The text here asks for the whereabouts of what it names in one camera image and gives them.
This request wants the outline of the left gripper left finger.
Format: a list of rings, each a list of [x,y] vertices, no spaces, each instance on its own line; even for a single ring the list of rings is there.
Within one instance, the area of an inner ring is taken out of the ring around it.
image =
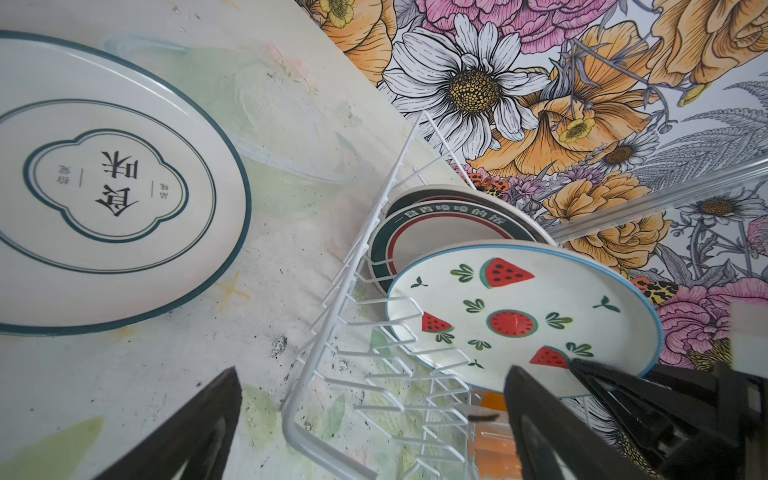
[[[99,479],[221,479],[242,405],[237,371],[223,370]]]

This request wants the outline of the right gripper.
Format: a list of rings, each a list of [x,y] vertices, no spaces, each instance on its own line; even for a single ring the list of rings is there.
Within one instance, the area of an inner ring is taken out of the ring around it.
[[[638,377],[576,359],[569,371],[661,477],[767,477],[765,378],[722,362],[708,372],[656,365]]]

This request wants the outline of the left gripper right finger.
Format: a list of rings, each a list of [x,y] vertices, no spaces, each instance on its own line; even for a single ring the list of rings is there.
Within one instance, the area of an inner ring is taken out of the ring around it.
[[[584,422],[519,366],[504,385],[509,425],[525,479],[646,479]]]

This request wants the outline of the watermelon pattern plate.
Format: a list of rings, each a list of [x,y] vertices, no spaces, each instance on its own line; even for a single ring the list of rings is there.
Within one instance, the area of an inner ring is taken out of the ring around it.
[[[554,396],[583,396],[573,362],[639,377],[663,346],[658,314],[624,277],[522,241],[467,242],[423,255],[393,279],[386,315],[393,335],[424,364],[493,391],[519,366]]]

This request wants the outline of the white wire dish rack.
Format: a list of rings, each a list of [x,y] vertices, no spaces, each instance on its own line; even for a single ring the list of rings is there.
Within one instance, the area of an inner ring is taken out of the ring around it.
[[[362,270],[391,193],[402,184],[397,177],[423,123],[434,135],[442,134],[427,111],[418,114],[322,299],[322,311],[311,325],[312,335],[296,358],[302,369],[281,407],[286,444],[339,479],[378,479],[382,474],[348,456],[334,436],[306,427],[308,422],[299,415],[308,408],[311,393],[320,387],[343,395],[347,408],[361,420],[361,427],[352,433],[354,448],[371,444],[398,455],[396,478],[456,475],[471,479],[475,475],[469,457],[473,424],[463,410],[478,406],[478,395],[445,368],[422,366],[414,336],[398,340],[387,321],[346,317],[362,307],[385,307],[392,302],[379,294],[358,298],[354,293],[358,288],[372,289],[372,279]]]

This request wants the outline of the white plate green rim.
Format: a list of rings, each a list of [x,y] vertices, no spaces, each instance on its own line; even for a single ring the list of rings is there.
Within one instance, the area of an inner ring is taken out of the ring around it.
[[[1,34],[1,330],[94,333],[184,305],[233,264],[252,210],[216,121],[131,62]]]

